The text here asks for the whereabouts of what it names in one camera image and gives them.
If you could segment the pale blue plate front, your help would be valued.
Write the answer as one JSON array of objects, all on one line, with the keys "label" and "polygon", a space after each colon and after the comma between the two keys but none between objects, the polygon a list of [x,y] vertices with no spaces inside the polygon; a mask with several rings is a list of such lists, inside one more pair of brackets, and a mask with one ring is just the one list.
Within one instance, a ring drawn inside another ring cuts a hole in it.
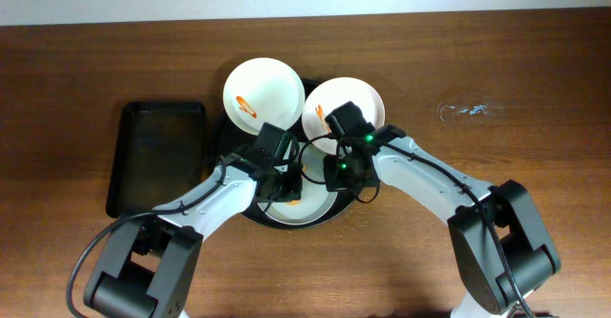
[{"label": "pale blue plate front", "polygon": [[[316,147],[308,146],[302,156],[302,168],[305,174],[313,180],[323,181],[323,159],[326,154]],[[328,192],[323,184],[315,184],[303,180],[302,198],[297,205],[286,202],[259,203],[267,218],[277,223],[287,225],[305,225],[323,217],[335,203],[338,194]]]}]

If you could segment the green and yellow sponge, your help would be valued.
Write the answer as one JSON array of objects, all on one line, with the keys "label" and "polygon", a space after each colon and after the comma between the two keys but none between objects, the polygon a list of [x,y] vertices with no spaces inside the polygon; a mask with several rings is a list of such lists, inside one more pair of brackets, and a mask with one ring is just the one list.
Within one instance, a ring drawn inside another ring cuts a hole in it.
[{"label": "green and yellow sponge", "polygon": [[300,203],[303,191],[302,168],[298,164],[290,164],[284,175],[285,202],[288,205]]}]

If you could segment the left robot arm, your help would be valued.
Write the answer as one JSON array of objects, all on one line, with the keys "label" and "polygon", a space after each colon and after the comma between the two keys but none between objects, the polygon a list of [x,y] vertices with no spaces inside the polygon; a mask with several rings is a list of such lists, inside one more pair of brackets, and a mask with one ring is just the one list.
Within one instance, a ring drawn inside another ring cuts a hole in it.
[{"label": "left robot arm", "polygon": [[297,162],[232,154],[210,177],[149,212],[117,219],[90,243],[106,244],[84,304],[106,317],[183,317],[203,242],[254,202],[299,198]]}]

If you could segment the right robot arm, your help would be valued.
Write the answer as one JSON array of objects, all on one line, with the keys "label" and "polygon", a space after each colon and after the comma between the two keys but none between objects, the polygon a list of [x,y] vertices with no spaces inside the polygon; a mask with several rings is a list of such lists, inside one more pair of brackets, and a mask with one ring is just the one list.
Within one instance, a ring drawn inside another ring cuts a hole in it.
[{"label": "right robot arm", "polygon": [[447,225],[466,288],[453,317],[534,316],[526,298],[561,268],[558,250],[528,190],[470,177],[397,133],[337,136],[326,158],[330,189],[377,188],[407,194]]}]

